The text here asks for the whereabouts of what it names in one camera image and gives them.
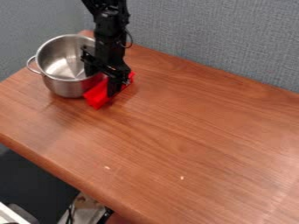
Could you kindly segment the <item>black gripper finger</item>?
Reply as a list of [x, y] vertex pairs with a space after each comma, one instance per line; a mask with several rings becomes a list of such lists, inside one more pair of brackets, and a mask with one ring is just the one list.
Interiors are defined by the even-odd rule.
[[106, 81], [106, 96], [113, 97], [120, 92], [123, 87], [123, 80], [120, 78], [108, 78]]
[[88, 59], [84, 59], [82, 63], [84, 63], [85, 76], [86, 77], [93, 76], [98, 72], [97, 67], [93, 65], [92, 61]]

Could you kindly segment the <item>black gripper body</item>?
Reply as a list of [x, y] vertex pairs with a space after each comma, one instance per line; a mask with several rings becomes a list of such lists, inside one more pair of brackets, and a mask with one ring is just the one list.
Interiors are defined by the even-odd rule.
[[125, 63], [120, 65], [108, 65], [96, 57], [96, 48], [90, 45], [82, 45], [81, 48], [80, 60], [90, 60], [93, 65], [97, 67], [97, 73], [105, 74], [108, 77], [120, 78], [123, 84], [129, 83], [128, 75], [131, 73], [131, 68]]

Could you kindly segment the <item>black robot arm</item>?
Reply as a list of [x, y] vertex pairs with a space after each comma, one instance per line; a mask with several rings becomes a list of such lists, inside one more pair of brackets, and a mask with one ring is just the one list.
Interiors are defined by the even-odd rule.
[[106, 96], [113, 97], [129, 82], [131, 68], [124, 61], [129, 13], [127, 0], [81, 0], [93, 17], [94, 45], [81, 47], [85, 75], [106, 75]]

